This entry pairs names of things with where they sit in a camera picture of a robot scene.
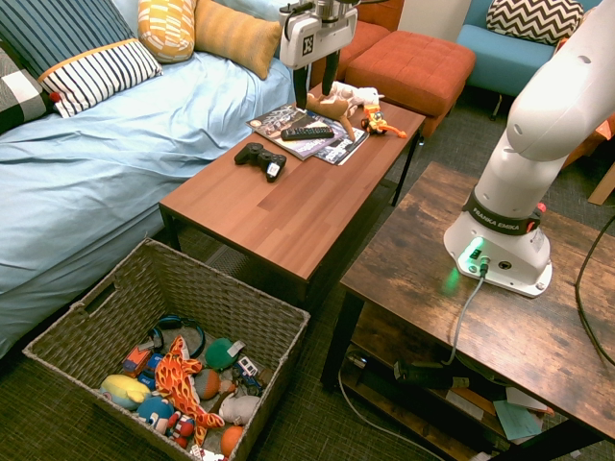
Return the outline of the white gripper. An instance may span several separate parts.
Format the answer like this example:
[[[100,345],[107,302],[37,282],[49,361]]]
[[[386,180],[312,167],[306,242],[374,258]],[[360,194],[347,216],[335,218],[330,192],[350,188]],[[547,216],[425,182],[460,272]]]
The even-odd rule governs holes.
[[[296,106],[308,101],[310,64],[326,57],[322,95],[329,96],[339,65],[340,49],[351,43],[357,27],[353,3],[293,3],[279,8],[283,27],[280,59],[293,70]]]

